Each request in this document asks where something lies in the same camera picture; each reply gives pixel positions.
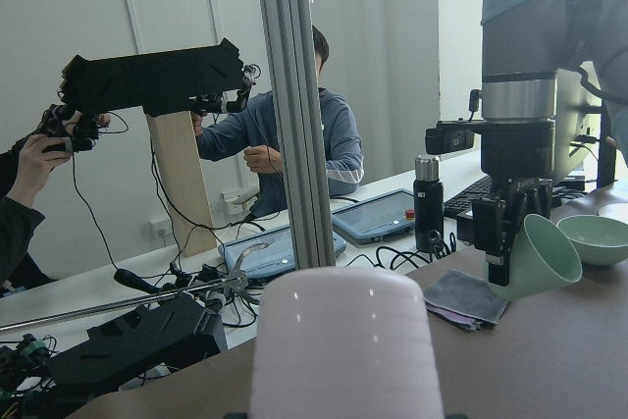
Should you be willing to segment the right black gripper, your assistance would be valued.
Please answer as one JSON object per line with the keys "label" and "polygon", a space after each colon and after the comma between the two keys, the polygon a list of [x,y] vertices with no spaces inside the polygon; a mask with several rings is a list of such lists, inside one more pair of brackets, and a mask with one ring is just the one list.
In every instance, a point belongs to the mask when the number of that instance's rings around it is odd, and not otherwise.
{"label": "right black gripper", "polygon": [[552,179],[511,178],[495,183],[488,197],[472,201],[474,246],[485,252],[488,281],[509,285],[509,255],[504,233],[517,232],[528,214],[550,217]]}

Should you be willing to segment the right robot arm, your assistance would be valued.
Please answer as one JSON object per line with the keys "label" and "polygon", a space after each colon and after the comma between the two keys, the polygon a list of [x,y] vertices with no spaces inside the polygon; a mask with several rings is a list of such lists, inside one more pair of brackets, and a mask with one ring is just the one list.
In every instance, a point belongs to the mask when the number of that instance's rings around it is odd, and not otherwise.
{"label": "right robot arm", "polygon": [[577,282],[572,244],[550,221],[559,71],[579,75],[627,145],[627,0],[483,0],[481,167],[473,205],[490,287],[507,298]]}

